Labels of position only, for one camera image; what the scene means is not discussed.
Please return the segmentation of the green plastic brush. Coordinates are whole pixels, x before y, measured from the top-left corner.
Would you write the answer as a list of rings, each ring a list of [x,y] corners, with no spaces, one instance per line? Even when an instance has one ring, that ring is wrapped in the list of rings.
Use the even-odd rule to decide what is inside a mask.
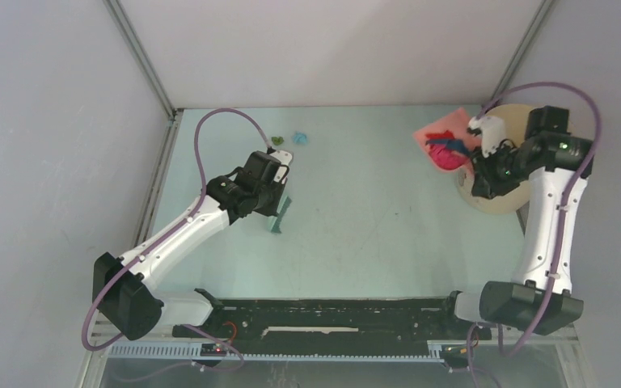
[[[268,231],[270,233],[281,233],[281,221],[287,213],[291,203],[292,199],[287,194],[284,194],[280,200],[280,203],[278,204],[276,214],[268,218]]]

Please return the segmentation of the long dark blue paper scrap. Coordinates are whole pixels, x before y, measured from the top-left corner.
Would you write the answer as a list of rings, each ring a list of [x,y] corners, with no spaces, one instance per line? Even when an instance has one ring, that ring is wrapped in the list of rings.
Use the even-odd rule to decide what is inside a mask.
[[[460,154],[464,157],[469,157],[471,154],[464,141],[457,138],[441,143],[426,141],[425,144],[429,146],[431,154]]]

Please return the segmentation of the red paper scrap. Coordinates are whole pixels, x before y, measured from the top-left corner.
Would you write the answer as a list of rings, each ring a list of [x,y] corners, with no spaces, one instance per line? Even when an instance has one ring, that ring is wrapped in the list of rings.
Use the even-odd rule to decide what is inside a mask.
[[[427,142],[441,143],[450,140],[455,140],[456,137],[450,130],[446,130],[444,132],[439,133],[427,133],[426,134]]]

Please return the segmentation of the pink plastic dustpan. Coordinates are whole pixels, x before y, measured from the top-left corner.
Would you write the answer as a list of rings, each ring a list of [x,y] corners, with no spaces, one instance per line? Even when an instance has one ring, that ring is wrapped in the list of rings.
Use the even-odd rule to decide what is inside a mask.
[[[471,154],[481,146],[481,137],[467,131],[470,119],[464,108],[458,108],[418,129],[412,138],[441,172],[472,171]]]

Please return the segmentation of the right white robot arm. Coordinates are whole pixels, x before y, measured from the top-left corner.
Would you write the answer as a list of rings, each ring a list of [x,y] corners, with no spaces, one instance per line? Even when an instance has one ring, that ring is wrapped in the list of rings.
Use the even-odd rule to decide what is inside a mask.
[[[443,335],[458,338],[471,322],[549,335],[581,317],[584,302],[572,296],[570,259],[594,141],[571,134],[568,119],[563,108],[530,110],[521,145],[505,136],[501,118],[470,119],[467,131],[481,140],[471,153],[471,195],[499,199],[528,183],[530,210],[512,279],[490,280],[480,293],[456,294],[454,306],[437,317]]]

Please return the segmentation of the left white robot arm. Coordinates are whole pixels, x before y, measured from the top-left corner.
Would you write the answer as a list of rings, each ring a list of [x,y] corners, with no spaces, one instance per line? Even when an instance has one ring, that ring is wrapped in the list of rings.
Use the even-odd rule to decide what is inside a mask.
[[[205,193],[156,235],[119,257],[102,254],[93,268],[93,309],[127,340],[184,323],[203,336],[219,333],[223,315],[207,292],[158,288],[177,264],[236,221],[253,213],[277,219],[293,159],[287,150],[255,151],[243,166],[211,179]]]

